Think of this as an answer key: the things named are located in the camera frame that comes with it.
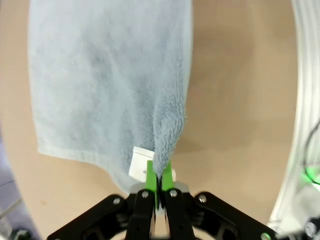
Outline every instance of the beige tabletop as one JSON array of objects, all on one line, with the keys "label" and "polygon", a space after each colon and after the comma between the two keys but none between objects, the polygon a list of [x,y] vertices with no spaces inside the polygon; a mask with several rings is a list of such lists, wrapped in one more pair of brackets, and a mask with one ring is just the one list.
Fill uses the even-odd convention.
[{"label": "beige tabletop", "polygon": [[[290,0],[194,0],[187,122],[172,164],[266,223],[290,152],[297,96]],[[1,0],[1,125],[23,199],[45,238],[120,190],[93,165],[37,153],[27,67],[27,0]]]}]

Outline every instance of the light blue towel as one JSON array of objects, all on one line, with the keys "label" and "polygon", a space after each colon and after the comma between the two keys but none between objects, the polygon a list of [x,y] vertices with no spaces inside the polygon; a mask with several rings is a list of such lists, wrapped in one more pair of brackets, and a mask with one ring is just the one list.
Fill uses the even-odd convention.
[{"label": "light blue towel", "polygon": [[95,164],[128,192],[133,147],[160,176],[185,122],[191,0],[31,0],[40,153]]}]

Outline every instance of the black cable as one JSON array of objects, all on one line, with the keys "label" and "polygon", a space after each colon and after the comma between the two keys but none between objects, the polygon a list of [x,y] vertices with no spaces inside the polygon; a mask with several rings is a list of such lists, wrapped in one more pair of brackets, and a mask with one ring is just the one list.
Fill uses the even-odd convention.
[{"label": "black cable", "polygon": [[317,124],[313,127],[311,132],[309,133],[309,136],[305,142],[304,150],[303,150],[303,168],[304,172],[307,175],[307,177],[312,181],[313,184],[320,185],[320,182],[315,181],[310,174],[307,171],[307,156],[308,156],[308,150],[310,146],[311,139],[313,138],[314,134],[317,132],[318,127],[320,126],[320,119],[318,120]]}]

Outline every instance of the screw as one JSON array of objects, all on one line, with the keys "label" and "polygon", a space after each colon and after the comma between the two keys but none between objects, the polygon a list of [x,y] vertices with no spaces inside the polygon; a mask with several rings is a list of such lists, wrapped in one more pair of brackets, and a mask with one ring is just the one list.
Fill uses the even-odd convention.
[{"label": "screw", "polygon": [[113,204],[119,204],[120,203],[120,198],[115,198],[114,200],[113,200]]},{"label": "screw", "polygon": [[310,238],[313,238],[313,236],[316,234],[317,227],[314,223],[308,221],[304,225],[304,231],[305,231],[305,234],[307,234]]},{"label": "screw", "polygon": [[149,193],[147,191],[144,191],[141,195],[144,199],[146,199],[149,196]]},{"label": "screw", "polygon": [[200,201],[201,203],[205,203],[205,202],[207,201],[207,198],[206,198],[205,195],[200,195],[200,196],[198,197],[198,199],[199,199],[199,201]]},{"label": "screw", "polygon": [[176,197],[177,194],[178,194],[177,191],[174,190],[174,189],[170,191],[170,196],[173,197],[173,198]]},{"label": "screw", "polygon": [[261,240],[271,240],[271,237],[267,233],[262,233],[260,236]]}]

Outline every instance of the care label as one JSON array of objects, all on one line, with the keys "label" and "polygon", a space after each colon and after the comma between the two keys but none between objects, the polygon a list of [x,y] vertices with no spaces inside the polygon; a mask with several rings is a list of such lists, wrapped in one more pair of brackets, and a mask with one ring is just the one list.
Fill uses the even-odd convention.
[{"label": "care label", "polygon": [[[153,161],[155,152],[144,149],[142,147],[133,147],[133,154],[131,165],[129,169],[129,176],[145,183],[147,179],[147,161]],[[176,171],[172,171],[172,179],[176,181]]]}]

